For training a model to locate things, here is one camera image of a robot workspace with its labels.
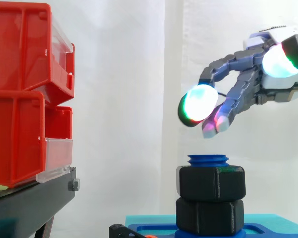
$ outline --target black plastic clip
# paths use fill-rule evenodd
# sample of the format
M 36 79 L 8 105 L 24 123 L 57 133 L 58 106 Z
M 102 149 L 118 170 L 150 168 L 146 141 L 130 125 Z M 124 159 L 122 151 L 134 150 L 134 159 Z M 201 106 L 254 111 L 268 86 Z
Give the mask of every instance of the black plastic clip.
M 109 227 L 109 238 L 146 238 L 145 236 L 125 227 L 121 224 L 114 224 Z

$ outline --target red storage bin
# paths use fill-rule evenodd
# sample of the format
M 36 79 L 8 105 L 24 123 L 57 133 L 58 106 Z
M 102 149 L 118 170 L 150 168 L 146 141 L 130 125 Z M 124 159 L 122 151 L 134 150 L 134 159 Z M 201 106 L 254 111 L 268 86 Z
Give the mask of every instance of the red storage bin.
M 14 187 L 35 176 L 45 182 L 67 173 L 71 131 L 70 108 L 46 108 L 36 91 L 0 91 L 0 185 Z
M 44 3 L 0 2 L 0 90 L 35 90 L 47 105 L 74 97 L 75 47 Z

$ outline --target black metal shelf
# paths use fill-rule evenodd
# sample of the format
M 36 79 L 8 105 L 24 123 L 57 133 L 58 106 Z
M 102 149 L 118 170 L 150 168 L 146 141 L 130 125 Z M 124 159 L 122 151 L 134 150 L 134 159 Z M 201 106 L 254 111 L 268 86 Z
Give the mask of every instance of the black metal shelf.
M 0 192 L 0 238 L 49 237 L 54 215 L 75 197 L 76 168 L 46 183 Z

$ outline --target black hex nut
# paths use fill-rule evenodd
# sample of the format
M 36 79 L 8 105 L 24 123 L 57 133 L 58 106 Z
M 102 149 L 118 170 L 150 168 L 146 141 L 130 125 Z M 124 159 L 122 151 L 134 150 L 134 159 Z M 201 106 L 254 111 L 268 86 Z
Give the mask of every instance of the black hex nut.
M 246 195 L 245 170 L 241 166 L 192 167 L 177 169 L 180 197 L 197 202 L 240 200 Z
M 244 204 L 234 202 L 176 202 L 179 229 L 197 236 L 232 236 L 244 227 Z

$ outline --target led light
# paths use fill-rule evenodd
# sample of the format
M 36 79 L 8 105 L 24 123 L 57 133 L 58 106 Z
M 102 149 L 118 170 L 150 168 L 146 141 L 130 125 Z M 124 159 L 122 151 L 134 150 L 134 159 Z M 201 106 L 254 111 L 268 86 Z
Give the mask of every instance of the led light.
M 186 117 L 202 121 L 213 111 L 218 100 L 217 91 L 206 84 L 193 87 L 185 96 L 183 110 Z
M 288 78 L 298 73 L 298 69 L 285 55 L 281 44 L 273 46 L 264 55 L 263 69 L 267 75 L 273 78 Z

